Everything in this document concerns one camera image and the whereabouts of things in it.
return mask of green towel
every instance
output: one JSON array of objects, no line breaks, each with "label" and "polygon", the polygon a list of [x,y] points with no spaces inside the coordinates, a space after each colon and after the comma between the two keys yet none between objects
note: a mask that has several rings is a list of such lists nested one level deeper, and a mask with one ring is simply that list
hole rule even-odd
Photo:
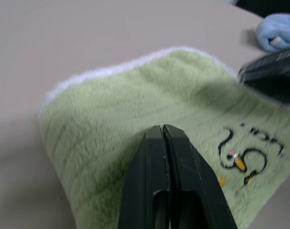
[{"label": "green towel", "polygon": [[39,122],[78,229],[117,228],[125,173],[153,125],[185,131],[219,178],[240,229],[290,174],[290,111],[191,48],[61,83],[46,95]]}]

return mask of table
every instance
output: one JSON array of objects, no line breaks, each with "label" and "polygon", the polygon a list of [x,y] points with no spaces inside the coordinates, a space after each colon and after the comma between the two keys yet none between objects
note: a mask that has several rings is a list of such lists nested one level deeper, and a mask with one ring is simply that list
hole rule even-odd
[{"label": "table", "polygon": [[[177,45],[235,71],[262,54],[261,18],[221,0],[0,1],[0,229],[74,229],[37,113],[59,81]],[[290,178],[251,228],[290,229]]]}]

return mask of white towel edge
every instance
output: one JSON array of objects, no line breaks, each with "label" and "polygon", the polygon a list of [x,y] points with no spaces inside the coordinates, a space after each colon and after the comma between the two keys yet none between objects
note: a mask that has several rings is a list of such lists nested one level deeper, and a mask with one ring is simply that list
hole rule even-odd
[{"label": "white towel edge", "polygon": [[84,81],[95,79],[95,78],[108,77],[115,74],[123,73],[125,71],[130,71],[136,67],[142,66],[150,61],[166,56],[170,54],[171,52],[177,51],[177,50],[196,52],[204,57],[208,57],[209,59],[214,60],[217,64],[223,66],[229,72],[229,74],[232,75],[233,77],[237,76],[237,74],[231,68],[227,67],[226,64],[222,63],[220,60],[218,60],[213,55],[207,52],[201,51],[193,47],[188,47],[188,46],[173,46],[167,49],[162,49],[157,52],[152,52],[151,54],[141,56],[137,59],[124,62],[122,64],[86,71],[79,75],[74,75],[65,81],[59,82],[53,88],[53,90],[47,92],[44,95],[43,102],[41,103],[41,106],[39,109],[38,118],[39,120],[41,119],[45,108],[50,104],[51,101],[53,101],[58,95],[60,95],[62,92],[64,92],[66,89],[68,89],[72,85],[80,84],[80,83],[83,83]]}]

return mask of light blue cloth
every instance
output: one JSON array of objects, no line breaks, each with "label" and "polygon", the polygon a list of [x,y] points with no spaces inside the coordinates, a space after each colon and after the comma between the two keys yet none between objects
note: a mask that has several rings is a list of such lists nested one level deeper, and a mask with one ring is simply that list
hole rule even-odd
[{"label": "light blue cloth", "polygon": [[280,52],[290,48],[290,14],[271,14],[256,30],[261,47],[268,52]]}]

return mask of clip jaw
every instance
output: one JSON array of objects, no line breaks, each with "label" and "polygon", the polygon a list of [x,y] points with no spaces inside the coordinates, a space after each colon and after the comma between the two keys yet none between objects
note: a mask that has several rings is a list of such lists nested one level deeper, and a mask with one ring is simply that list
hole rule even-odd
[{"label": "clip jaw", "polygon": [[118,229],[237,229],[218,180],[183,130],[149,129],[127,173]]},{"label": "clip jaw", "polygon": [[290,50],[264,56],[241,67],[240,84],[290,104]]}]

